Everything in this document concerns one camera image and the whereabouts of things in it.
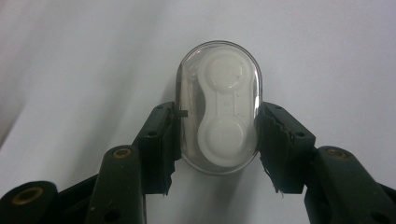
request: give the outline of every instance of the white background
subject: white background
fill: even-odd
[[[396,188],[395,1],[0,1],[0,195],[28,181],[58,190],[131,144],[173,101],[195,46],[228,40],[263,75],[263,99],[345,148]],[[177,162],[148,223],[308,223],[304,195],[276,194],[258,158],[206,176]]]

